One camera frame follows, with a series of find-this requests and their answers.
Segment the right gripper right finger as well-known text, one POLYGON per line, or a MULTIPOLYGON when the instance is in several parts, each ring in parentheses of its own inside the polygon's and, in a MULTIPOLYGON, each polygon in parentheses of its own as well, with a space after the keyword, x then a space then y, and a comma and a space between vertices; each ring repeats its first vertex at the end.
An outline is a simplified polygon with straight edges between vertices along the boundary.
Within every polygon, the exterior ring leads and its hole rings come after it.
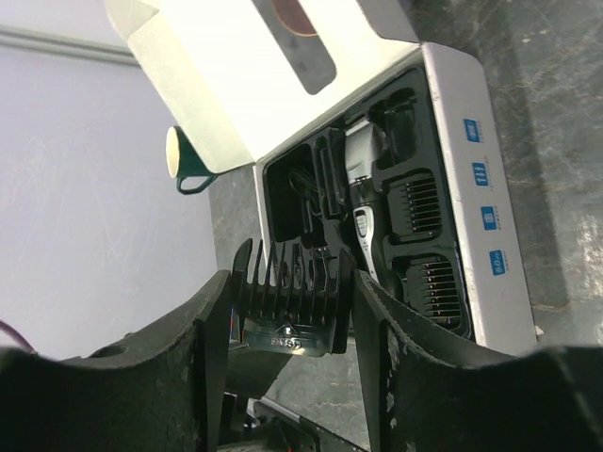
POLYGON ((602 351, 481 347, 354 276, 353 327, 374 451, 598 451, 602 351))

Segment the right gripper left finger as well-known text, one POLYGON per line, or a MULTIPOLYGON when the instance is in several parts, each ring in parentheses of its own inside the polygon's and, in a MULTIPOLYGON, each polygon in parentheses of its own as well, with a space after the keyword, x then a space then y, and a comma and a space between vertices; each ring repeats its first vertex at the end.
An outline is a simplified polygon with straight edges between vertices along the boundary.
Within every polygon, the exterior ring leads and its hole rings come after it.
POLYGON ((1 350, 4 451, 214 451, 230 331, 230 275, 88 358, 1 350))

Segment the black comb guard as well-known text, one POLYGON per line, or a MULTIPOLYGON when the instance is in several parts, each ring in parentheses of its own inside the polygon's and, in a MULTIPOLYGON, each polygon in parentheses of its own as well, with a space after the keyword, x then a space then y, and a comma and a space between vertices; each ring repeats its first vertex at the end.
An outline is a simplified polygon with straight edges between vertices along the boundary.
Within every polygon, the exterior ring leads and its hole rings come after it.
POLYGON ((463 290, 447 257, 399 257, 393 268, 400 276, 405 304, 448 331, 461 336, 469 332, 463 290))
POLYGON ((392 233, 399 243, 426 241, 441 234, 437 184, 430 171, 399 178, 387 188, 392 233))
POLYGON ((236 251, 231 276, 231 339, 251 349, 322 357, 348 347, 353 276, 346 250, 331 256, 299 244, 269 245, 252 256, 249 238, 236 251))

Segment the black rectangular stick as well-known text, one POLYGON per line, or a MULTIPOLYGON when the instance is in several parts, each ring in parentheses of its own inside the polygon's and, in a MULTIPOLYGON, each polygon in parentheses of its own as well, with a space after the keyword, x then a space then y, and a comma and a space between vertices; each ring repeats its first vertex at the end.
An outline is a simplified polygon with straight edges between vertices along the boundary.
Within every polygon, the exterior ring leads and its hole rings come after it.
POLYGON ((316 143, 319 184, 324 195, 324 216, 340 218, 344 214, 345 187, 341 175, 341 146, 330 135, 320 137, 316 143))

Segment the black silver hair clipper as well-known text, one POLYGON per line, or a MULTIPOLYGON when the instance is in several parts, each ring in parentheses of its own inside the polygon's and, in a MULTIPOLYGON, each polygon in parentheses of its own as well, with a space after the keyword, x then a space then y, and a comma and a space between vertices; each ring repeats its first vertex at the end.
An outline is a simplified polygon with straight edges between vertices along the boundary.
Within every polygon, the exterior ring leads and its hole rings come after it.
POLYGON ((372 182, 372 166, 383 153, 375 124, 361 119, 346 131, 345 168, 350 188, 354 228, 369 275, 395 299, 403 295, 395 272, 387 267, 383 241, 388 235, 387 209, 372 182))

